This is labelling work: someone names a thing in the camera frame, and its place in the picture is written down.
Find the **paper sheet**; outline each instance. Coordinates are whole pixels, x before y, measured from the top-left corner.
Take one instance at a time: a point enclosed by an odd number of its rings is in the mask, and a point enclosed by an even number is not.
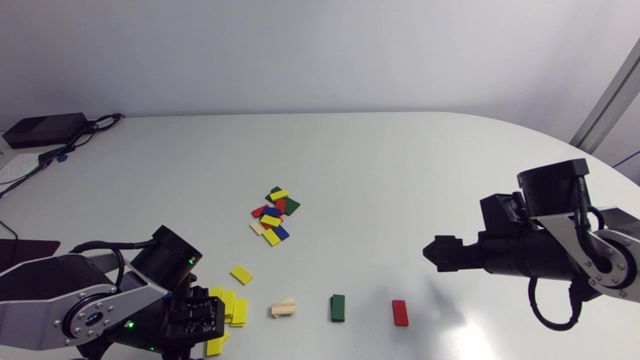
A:
[[[38,155],[34,154],[18,154],[9,164],[0,170],[0,183],[16,180],[21,176],[25,176],[38,166]],[[0,192],[11,186],[12,183],[0,185]]]

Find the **green wooden block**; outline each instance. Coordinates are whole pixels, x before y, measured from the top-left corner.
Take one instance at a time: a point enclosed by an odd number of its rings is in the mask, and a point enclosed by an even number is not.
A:
[[[344,322],[344,295],[333,294],[331,297],[331,321]]]
[[[294,199],[290,198],[290,197],[286,197],[285,198],[285,203],[284,203],[284,213],[287,215],[291,215],[293,214],[294,211],[296,211],[296,209],[300,206],[300,203],[295,201]]]
[[[275,201],[273,201],[273,200],[271,200],[270,195],[271,195],[272,193],[279,192],[280,190],[282,190],[282,189],[276,186],[276,187],[274,187],[273,189],[271,189],[271,192],[270,192],[269,194],[267,194],[267,196],[265,196],[264,198],[265,198],[265,199],[267,199],[270,203],[275,204],[276,202],[275,202]]]

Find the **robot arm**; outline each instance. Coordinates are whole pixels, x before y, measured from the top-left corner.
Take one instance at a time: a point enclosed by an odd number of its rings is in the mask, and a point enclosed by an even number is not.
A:
[[[591,206],[584,183],[588,173],[585,159],[522,172],[518,182],[524,196],[495,194],[480,201],[486,230],[478,233],[477,243],[463,246],[455,236],[436,236],[423,255],[439,272],[484,268],[531,278],[534,314],[553,330],[573,327],[582,302],[601,294],[640,302],[640,220],[618,208]],[[598,217],[598,230],[591,230],[587,212]],[[569,322],[542,317],[535,302],[539,278],[572,282]]]
[[[191,287],[202,255],[165,226],[138,244],[94,241],[77,247],[137,249],[27,261],[0,274],[0,344],[30,350],[77,346],[99,360],[112,343],[165,359],[189,359],[195,343],[223,335],[224,303]],[[120,269],[116,284],[106,273]]]

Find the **blue wooden block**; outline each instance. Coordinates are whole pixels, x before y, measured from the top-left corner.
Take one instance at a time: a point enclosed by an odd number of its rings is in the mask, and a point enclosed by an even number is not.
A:
[[[273,229],[273,232],[276,233],[276,235],[278,235],[278,237],[281,240],[284,240],[289,237],[289,233],[284,229],[284,227],[282,227],[282,225],[278,227],[272,227],[272,229]]]
[[[271,217],[275,217],[276,218],[276,217],[280,216],[280,209],[266,207],[266,208],[262,209],[262,214],[263,215],[269,215]]]

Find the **black box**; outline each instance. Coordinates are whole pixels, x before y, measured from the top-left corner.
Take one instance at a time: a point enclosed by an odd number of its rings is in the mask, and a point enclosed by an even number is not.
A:
[[[83,113],[30,117],[18,121],[2,137],[12,149],[66,144],[86,124]]]

